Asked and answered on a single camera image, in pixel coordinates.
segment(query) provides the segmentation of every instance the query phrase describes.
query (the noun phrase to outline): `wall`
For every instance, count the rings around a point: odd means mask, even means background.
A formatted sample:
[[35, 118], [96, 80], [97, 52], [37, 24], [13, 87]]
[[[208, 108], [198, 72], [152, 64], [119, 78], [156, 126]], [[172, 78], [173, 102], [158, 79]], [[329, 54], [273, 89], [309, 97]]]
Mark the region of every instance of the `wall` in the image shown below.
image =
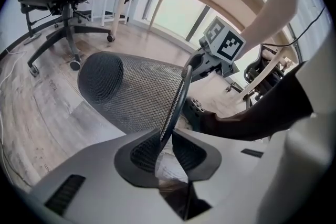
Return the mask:
[[[109, 10], [110, 7], [113, 7], [113, 1], [114, 0], [108, 1], [107, 10]], [[98, 0], [96, 5], [97, 12], [101, 10], [101, 5], [102, 0]], [[80, 4], [78, 9], [91, 10], [91, 7], [92, 3], [91, 0], [89, 0], [88, 4]], [[49, 11], [34, 10], [29, 13], [30, 21], [33, 22], [49, 14]], [[36, 23], [33, 28], [57, 17], [58, 16], [49, 16]], [[0, 11], [0, 53], [27, 32], [26, 17], [20, 11], [20, 3], [17, 0], [7, 0]]]

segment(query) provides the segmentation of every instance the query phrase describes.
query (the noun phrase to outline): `chair caster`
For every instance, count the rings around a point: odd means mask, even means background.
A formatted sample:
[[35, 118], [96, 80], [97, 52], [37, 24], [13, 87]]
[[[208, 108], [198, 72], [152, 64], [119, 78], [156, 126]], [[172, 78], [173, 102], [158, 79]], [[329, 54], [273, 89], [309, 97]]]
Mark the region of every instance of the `chair caster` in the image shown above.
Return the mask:
[[35, 65], [32, 65], [29, 69], [30, 74], [35, 78], [38, 74], [40, 74], [40, 71], [38, 71], [37, 67]]
[[107, 36], [107, 40], [108, 40], [108, 42], [114, 42], [115, 41], [115, 37], [113, 37], [112, 35], [108, 35]]
[[70, 62], [70, 67], [71, 67], [72, 70], [78, 71], [80, 69], [80, 62], [76, 61], [76, 60], [72, 60]]

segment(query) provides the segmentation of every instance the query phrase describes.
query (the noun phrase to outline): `chair base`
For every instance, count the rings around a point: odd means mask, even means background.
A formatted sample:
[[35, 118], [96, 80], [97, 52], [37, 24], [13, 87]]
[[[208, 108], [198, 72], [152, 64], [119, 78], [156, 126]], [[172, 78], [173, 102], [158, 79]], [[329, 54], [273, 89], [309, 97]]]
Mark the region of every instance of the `chair base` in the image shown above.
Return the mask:
[[50, 48], [53, 44], [55, 44], [57, 41], [59, 41], [62, 38], [66, 38], [69, 42], [69, 46], [71, 49], [71, 53], [73, 56], [73, 61], [75, 61], [74, 64], [70, 64], [73, 70], [79, 70], [80, 68], [80, 57], [78, 54], [78, 50], [76, 48], [72, 33], [79, 34], [79, 33], [106, 33], [108, 34], [108, 41], [111, 42], [112, 36], [110, 35], [110, 30], [101, 28], [101, 27], [93, 27], [93, 26], [86, 26], [86, 25], [69, 25], [69, 16], [68, 12], [70, 9], [70, 5], [65, 7], [62, 13], [64, 27], [57, 29], [55, 32], [51, 33], [47, 36], [47, 40], [37, 49], [37, 51], [32, 55], [32, 57], [28, 60], [28, 66], [30, 67], [30, 70], [32, 72], [36, 71], [37, 68], [33, 67], [33, 62], [40, 57], [43, 52], [45, 52], [48, 48]]

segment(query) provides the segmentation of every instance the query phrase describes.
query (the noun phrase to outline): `black cable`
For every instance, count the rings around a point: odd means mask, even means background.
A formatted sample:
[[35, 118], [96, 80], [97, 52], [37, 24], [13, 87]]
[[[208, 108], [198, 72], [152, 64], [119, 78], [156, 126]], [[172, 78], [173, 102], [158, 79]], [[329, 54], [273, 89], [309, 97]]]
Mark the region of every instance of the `black cable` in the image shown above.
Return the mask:
[[48, 16], [43, 17], [43, 18], [41, 18], [41, 19], [39, 19], [39, 20], [36, 20], [36, 21], [34, 21], [34, 22], [30, 23], [30, 24], [31, 24], [31, 25], [34, 25], [34, 24], [36, 24], [37, 22], [39, 22], [39, 21], [41, 21], [41, 20], [43, 20], [43, 19], [49, 17], [50, 15], [51, 15], [51, 13], [50, 13]]
[[2, 144], [2, 143], [0, 143], [0, 145], [1, 145], [1, 148], [2, 148], [2, 151], [3, 151], [3, 154], [4, 154], [4, 156], [5, 156], [5, 159], [6, 159], [6, 161], [7, 161], [7, 163], [8, 163], [8, 165], [9, 165], [9, 167], [11, 168], [11, 170], [14, 172], [14, 174], [16, 174], [21, 180], [22, 180], [22, 182], [23, 183], [25, 183], [28, 187], [30, 187], [30, 188], [32, 188], [32, 185], [31, 184], [29, 184], [13, 167], [12, 167], [12, 165], [11, 165], [11, 163], [9, 162], [9, 160], [8, 160], [8, 158], [7, 158], [7, 155], [6, 155], [6, 153], [5, 153], [5, 146]]
[[88, 17], [86, 17], [84, 14], [82, 14], [81, 12], [79, 12], [78, 10], [74, 10], [74, 13], [75, 14], [78, 14], [80, 17], [90, 21], [90, 19]]
[[325, 7], [323, 7], [323, 9], [321, 10], [320, 14], [316, 17], [315, 20], [313, 20], [309, 25], [308, 27], [301, 33], [301, 35], [299, 37], [297, 37], [296, 39], [294, 39], [291, 43], [287, 44], [287, 45], [276, 45], [276, 44], [270, 44], [270, 43], [261, 43], [261, 45], [267, 45], [267, 46], [274, 46], [274, 47], [288, 47], [288, 46], [291, 46], [293, 45], [296, 41], [299, 40], [300, 37], [302, 37], [302, 35], [307, 32], [307, 30], [309, 29], [309, 27], [312, 26], [313, 23], [315, 23], [321, 16], [321, 14], [323, 13]]

